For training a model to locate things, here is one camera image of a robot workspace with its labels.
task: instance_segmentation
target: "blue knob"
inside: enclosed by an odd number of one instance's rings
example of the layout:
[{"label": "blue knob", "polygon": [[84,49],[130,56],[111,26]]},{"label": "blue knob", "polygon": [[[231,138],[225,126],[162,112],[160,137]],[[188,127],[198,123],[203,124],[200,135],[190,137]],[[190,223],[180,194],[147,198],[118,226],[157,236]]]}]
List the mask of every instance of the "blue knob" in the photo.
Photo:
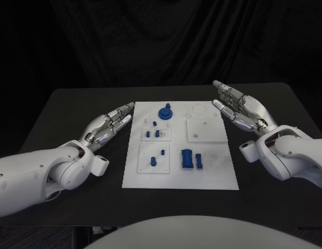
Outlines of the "blue knob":
[{"label": "blue knob", "polygon": [[170,109],[170,104],[167,103],[166,105],[166,108],[162,108],[160,111],[159,111],[159,117],[163,119],[163,120],[167,120],[173,117],[173,110]]},{"label": "blue knob", "polygon": [[152,166],[157,165],[156,157],[152,157]]}]

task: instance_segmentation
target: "table surface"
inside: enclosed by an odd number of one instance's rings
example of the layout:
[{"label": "table surface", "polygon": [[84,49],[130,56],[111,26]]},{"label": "table surface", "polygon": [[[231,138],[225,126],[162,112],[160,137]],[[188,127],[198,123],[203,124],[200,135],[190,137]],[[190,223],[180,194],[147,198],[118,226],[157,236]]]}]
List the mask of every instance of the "table surface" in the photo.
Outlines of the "table surface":
[{"label": "table surface", "polygon": [[[314,138],[321,131],[284,83],[234,85],[271,111],[280,125],[300,127]],[[22,153],[60,147],[80,139],[93,119],[131,101],[212,101],[213,86],[62,89],[51,96]],[[106,175],[90,176],[75,190],[0,218],[0,225],[126,226],[173,215],[228,217],[268,226],[322,227],[322,190],[305,179],[280,181],[261,162],[248,163],[239,145],[257,140],[225,118],[239,191],[123,189],[131,125],[97,151],[110,160]]]}]

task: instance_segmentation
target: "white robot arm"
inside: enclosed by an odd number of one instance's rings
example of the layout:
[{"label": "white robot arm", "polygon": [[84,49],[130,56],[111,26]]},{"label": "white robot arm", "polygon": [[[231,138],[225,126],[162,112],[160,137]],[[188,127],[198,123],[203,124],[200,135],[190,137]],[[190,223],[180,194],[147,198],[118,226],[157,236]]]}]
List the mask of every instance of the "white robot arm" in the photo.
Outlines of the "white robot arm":
[{"label": "white robot arm", "polygon": [[313,139],[298,128],[278,126],[265,106],[222,82],[213,82],[221,99],[213,105],[244,130],[255,132],[258,141],[239,146],[248,162],[261,160],[280,180],[303,177],[322,189],[322,139]]},{"label": "white robot arm", "polygon": [[48,200],[51,195],[75,189],[90,173],[101,176],[108,160],[94,152],[131,121],[134,103],[101,115],[88,125],[81,140],[57,149],[38,150],[0,158],[0,217]]}]

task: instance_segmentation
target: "white board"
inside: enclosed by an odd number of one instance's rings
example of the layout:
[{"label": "white board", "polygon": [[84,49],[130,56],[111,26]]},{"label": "white board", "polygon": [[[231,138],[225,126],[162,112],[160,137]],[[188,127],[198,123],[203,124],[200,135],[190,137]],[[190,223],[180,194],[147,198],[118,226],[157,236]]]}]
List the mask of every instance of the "white board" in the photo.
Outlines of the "white board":
[{"label": "white board", "polygon": [[[170,103],[173,117],[163,120],[159,117],[159,110],[166,107],[167,103]],[[221,134],[216,140],[211,139],[208,132],[199,130],[198,134],[206,139],[206,142],[189,142],[188,120],[193,119],[200,120],[196,121],[196,124],[203,124],[211,134]],[[156,137],[156,130],[170,130],[172,140],[166,141],[162,137]],[[150,140],[144,138],[147,131],[152,132]],[[195,135],[195,125],[192,125],[190,132]],[[147,165],[150,163],[149,157],[157,153],[160,154],[159,148],[154,149],[154,153],[153,149],[149,150],[147,158],[141,159],[147,163],[140,163],[143,144],[169,145],[169,173],[157,172],[157,166]],[[183,149],[193,150],[195,165],[196,154],[202,154],[202,170],[196,168],[185,170],[182,168]],[[140,165],[141,167],[149,167],[150,173],[139,173]],[[239,190],[223,119],[211,101],[136,103],[123,188]]]}]

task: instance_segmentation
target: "blue plastic part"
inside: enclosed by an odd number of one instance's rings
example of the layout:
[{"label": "blue plastic part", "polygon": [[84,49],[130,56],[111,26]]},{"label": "blue plastic part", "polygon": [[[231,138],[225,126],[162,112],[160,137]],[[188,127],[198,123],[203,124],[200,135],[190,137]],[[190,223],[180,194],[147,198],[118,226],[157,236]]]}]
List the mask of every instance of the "blue plastic part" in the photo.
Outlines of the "blue plastic part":
[{"label": "blue plastic part", "polygon": [[193,151],[190,149],[182,151],[182,167],[193,169]]},{"label": "blue plastic part", "polygon": [[152,166],[157,165],[156,157],[152,157]]},{"label": "blue plastic part", "polygon": [[202,165],[202,157],[200,157],[200,154],[196,154],[196,161],[198,161],[198,169],[202,170],[202,169],[203,169],[203,165]]},{"label": "blue plastic part", "polygon": [[169,120],[173,117],[173,110],[170,109],[170,104],[167,103],[166,108],[162,108],[159,111],[159,117],[163,120]]}]

